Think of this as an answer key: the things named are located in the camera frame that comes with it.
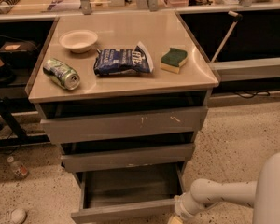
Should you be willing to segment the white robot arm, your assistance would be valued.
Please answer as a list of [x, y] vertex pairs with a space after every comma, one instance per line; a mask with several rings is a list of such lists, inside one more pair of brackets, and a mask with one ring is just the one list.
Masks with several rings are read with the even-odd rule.
[[184, 224], [220, 202], [251, 207], [252, 224], [280, 224], [280, 152], [266, 160], [257, 181], [195, 180], [189, 191], [175, 196], [174, 213], [168, 224]]

